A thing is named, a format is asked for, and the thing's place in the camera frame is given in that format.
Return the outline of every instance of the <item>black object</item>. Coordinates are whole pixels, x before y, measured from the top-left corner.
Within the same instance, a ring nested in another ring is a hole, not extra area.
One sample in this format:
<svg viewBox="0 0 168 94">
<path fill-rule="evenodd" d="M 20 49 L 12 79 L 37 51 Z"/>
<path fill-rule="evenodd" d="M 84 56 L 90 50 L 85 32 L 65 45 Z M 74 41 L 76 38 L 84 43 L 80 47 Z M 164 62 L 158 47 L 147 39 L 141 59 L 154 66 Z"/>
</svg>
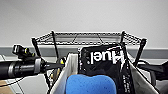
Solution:
<svg viewBox="0 0 168 94">
<path fill-rule="evenodd" d="M 111 77 L 116 83 L 117 94 L 135 94 L 124 43 L 83 47 L 79 50 L 78 65 L 79 74 Z"/>
<path fill-rule="evenodd" d="M 21 60 L 0 62 L 0 80 L 33 76 L 45 73 L 47 70 L 64 67 L 64 64 L 49 63 L 41 57 L 35 57 L 29 52 L 29 48 L 21 45 L 14 45 L 12 52 Z"/>
<path fill-rule="evenodd" d="M 12 53 L 18 55 L 19 59 L 25 59 L 27 57 L 35 57 L 35 53 L 31 53 L 29 48 L 24 48 L 21 45 L 14 45 Z"/>
<path fill-rule="evenodd" d="M 135 59 L 135 62 L 133 63 L 133 65 L 136 67 L 137 64 L 138 64 L 138 61 L 140 59 L 140 56 L 142 54 L 142 51 L 143 51 L 143 48 L 146 44 L 146 39 L 142 39 L 141 40 L 141 43 L 140 43 L 140 47 L 139 47 L 139 50 L 138 50 L 138 53 L 137 53 L 137 56 L 136 56 L 136 59 Z"/>
<path fill-rule="evenodd" d="M 33 58 L 27 61 L 0 62 L 0 80 L 33 76 L 47 70 L 64 67 L 63 64 L 44 63 L 42 58 Z"/>
<path fill-rule="evenodd" d="M 162 65 L 138 64 L 138 68 L 145 71 L 153 71 L 155 73 L 156 80 L 168 80 L 168 61 Z"/>
</svg>

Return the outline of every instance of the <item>gray wall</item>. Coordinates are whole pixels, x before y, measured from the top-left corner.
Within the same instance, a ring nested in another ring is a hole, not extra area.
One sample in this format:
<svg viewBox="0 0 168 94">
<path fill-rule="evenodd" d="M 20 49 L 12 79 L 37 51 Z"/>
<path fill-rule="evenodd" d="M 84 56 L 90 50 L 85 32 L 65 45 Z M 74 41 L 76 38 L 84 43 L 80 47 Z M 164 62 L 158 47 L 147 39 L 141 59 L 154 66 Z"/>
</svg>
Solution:
<svg viewBox="0 0 168 94">
<path fill-rule="evenodd" d="M 168 0 L 0 0 L 0 46 L 55 32 L 121 32 L 166 48 Z"/>
</svg>

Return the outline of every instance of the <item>wire shelf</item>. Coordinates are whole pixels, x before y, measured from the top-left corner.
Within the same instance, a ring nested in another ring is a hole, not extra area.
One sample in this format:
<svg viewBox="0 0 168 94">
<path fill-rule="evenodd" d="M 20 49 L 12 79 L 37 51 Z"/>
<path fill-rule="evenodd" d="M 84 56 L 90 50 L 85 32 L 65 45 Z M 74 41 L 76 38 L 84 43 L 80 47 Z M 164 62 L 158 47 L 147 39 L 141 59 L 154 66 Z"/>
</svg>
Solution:
<svg viewBox="0 0 168 94">
<path fill-rule="evenodd" d="M 122 33 L 49 33 L 36 38 L 38 45 L 108 45 L 120 43 Z M 126 45 L 139 45 L 141 39 L 123 33 L 123 42 Z"/>
</svg>

